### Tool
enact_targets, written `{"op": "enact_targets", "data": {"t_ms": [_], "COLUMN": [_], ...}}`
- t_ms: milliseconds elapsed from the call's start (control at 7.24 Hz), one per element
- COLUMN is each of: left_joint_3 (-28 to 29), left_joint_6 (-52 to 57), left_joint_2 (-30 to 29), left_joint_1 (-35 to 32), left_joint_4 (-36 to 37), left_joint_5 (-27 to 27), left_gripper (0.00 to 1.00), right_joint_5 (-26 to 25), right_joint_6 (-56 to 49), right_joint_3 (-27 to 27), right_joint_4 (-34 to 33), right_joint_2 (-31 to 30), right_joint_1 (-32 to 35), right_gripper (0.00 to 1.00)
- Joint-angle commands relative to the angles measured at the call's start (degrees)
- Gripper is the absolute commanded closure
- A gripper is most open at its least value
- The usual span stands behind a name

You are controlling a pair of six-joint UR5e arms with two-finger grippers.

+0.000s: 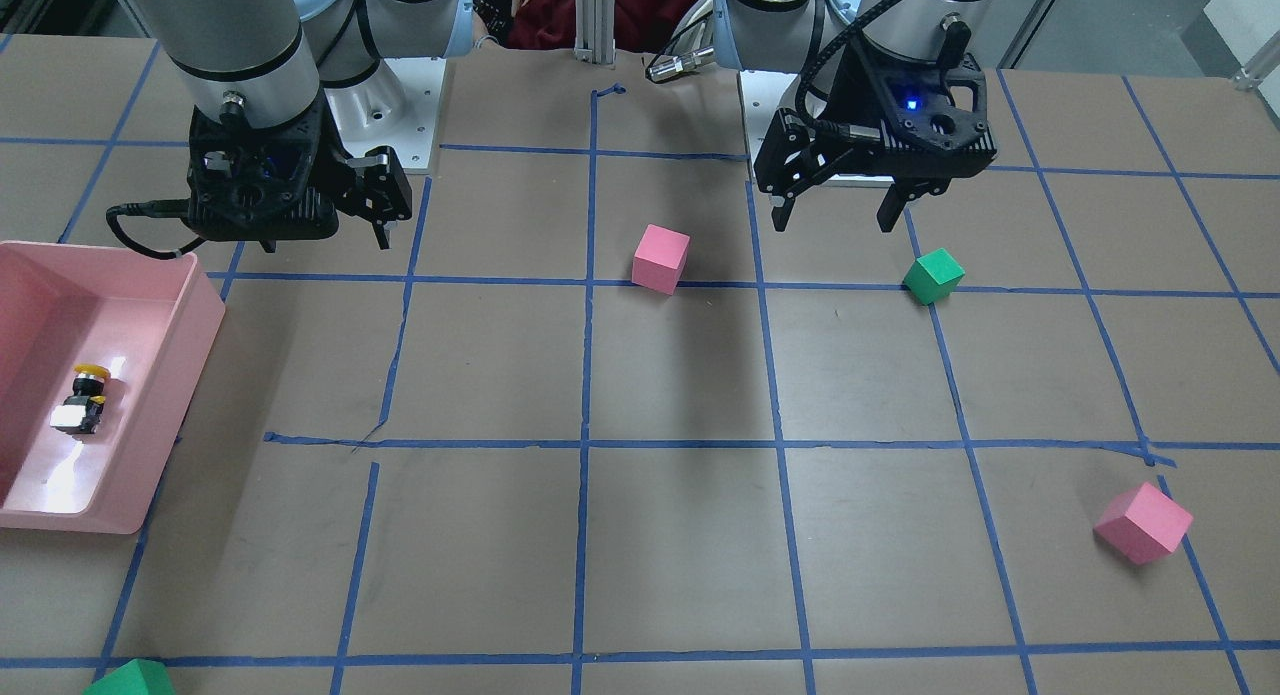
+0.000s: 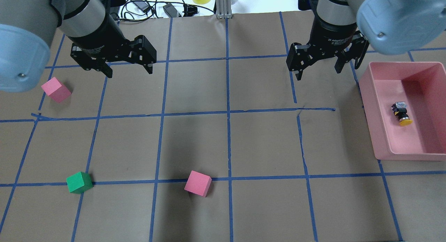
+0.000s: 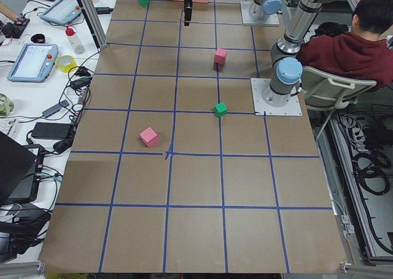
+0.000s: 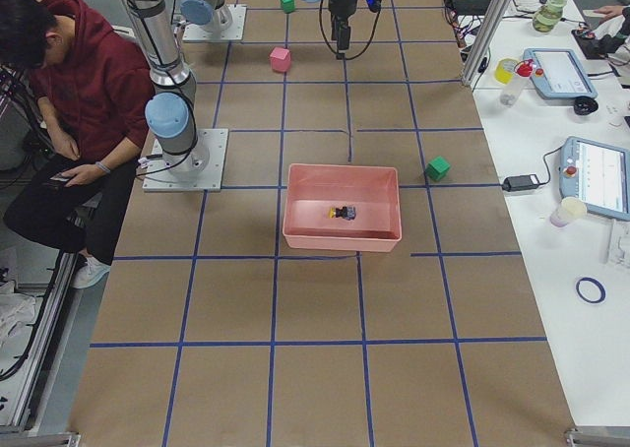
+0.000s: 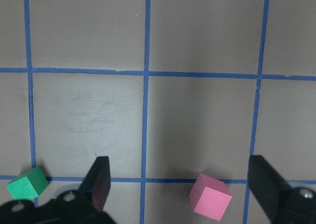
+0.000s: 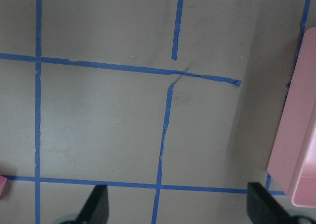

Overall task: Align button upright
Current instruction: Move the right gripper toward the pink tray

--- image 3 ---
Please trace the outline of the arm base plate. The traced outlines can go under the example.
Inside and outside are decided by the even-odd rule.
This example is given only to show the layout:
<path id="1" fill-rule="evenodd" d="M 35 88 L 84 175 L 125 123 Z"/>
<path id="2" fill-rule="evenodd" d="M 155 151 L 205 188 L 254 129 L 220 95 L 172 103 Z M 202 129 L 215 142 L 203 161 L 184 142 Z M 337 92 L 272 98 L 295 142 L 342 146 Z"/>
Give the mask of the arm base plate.
<path id="1" fill-rule="evenodd" d="M 279 26 L 277 13 L 267 15 L 262 7 L 254 2 L 242 1 L 240 3 L 242 23 L 246 26 Z"/>
<path id="2" fill-rule="evenodd" d="M 278 95 L 270 88 L 271 79 L 251 79 L 256 116 L 302 116 L 298 95 Z"/>

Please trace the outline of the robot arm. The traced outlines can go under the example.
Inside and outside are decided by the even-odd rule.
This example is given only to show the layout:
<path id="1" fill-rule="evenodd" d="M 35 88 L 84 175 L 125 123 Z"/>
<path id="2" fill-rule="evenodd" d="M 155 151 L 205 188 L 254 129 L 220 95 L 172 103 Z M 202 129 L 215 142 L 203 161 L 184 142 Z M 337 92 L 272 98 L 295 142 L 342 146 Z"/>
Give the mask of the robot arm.
<path id="1" fill-rule="evenodd" d="M 282 38 L 271 48 L 273 76 L 269 86 L 262 91 L 263 100 L 274 107 L 284 106 L 290 100 L 291 91 L 300 80 L 302 65 L 294 57 L 303 43 L 307 30 L 324 3 L 336 0 L 300 0 L 294 16 Z"/>
<path id="2" fill-rule="evenodd" d="M 254 20 L 263 20 L 281 10 L 281 0 L 253 0 L 249 15 Z"/>

